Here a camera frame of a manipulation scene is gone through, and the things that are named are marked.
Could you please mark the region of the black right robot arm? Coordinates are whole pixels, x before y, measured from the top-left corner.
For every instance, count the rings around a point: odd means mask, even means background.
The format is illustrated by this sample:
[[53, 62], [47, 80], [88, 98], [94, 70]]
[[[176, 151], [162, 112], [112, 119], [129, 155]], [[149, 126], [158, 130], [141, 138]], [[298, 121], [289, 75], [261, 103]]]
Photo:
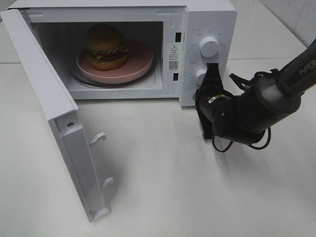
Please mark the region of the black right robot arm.
[[316, 43], [281, 70], [256, 72], [251, 80], [235, 74], [230, 78], [243, 90], [232, 95], [223, 87], [219, 66], [210, 63], [195, 93], [195, 107], [203, 138], [216, 136], [250, 147], [258, 143], [271, 126], [296, 112], [301, 96], [316, 83]]

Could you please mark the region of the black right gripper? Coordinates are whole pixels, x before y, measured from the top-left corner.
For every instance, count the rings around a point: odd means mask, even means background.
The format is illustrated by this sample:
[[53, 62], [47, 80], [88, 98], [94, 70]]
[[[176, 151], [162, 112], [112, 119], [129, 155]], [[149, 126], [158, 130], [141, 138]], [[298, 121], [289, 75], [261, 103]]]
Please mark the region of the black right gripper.
[[218, 63], [207, 63], [207, 71], [202, 84], [195, 94], [195, 108], [202, 128], [204, 140], [213, 139], [213, 124], [217, 99], [232, 99], [233, 95], [223, 88]]

